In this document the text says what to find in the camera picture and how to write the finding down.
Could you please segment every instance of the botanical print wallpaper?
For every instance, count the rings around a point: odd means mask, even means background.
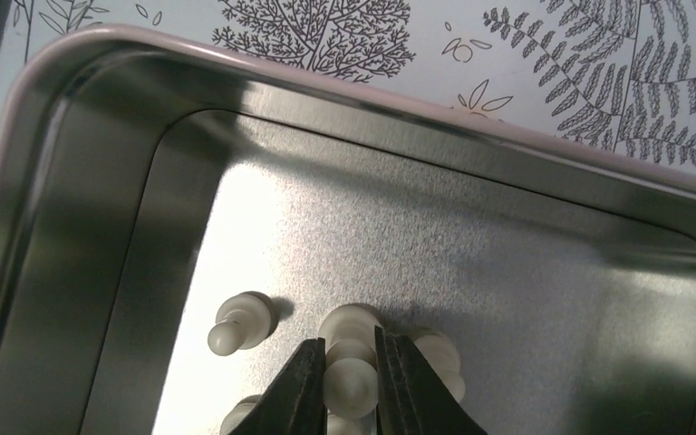
[[[13,0],[0,112],[37,51],[104,23],[696,174],[696,0]]]

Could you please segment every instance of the stainless steel tray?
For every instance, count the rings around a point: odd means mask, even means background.
[[[490,434],[696,433],[696,178],[131,27],[0,133],[0,433],[216,433],[337,305],[450,335]],[[285,313],[213,355],[227,297]]]

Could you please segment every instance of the pliers jaw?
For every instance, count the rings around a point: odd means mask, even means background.
[[[375,328],[381,435],[487,435],[410,337]],[[324,435],[324,339],[303,341],[230,435]]]

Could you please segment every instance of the fern leaf pattern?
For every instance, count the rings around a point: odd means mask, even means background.
[[[219,2],[225,18],[246,30],[216,28],[212,42],[236,52],[364,83],[392,77],[415,58],[404,0]]]
[[[503,7],[483,18],[490,32],[512,35],[511,48],[532,59],[545,103],[553,104],[550,116],[560,120],[558,134],[603,150],[622,147],[653,164],[696,166],[696,131],[677,125],[682,111],[696,114],[696,45],[687,43],[696,0],[540,3],[547,16],[524,11],[511,21]],[[653,32],[637,40],[642,16]],[[623,47],[633,51],[630,62],[615,56]]]

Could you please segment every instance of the metal tray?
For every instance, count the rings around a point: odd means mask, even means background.
[[[0,433],[216,433],[334,307],[448,334],[490,434],[696,433],[696,178],[150,31],[0,133]],[[206,346],[247,290],[284,319]]]

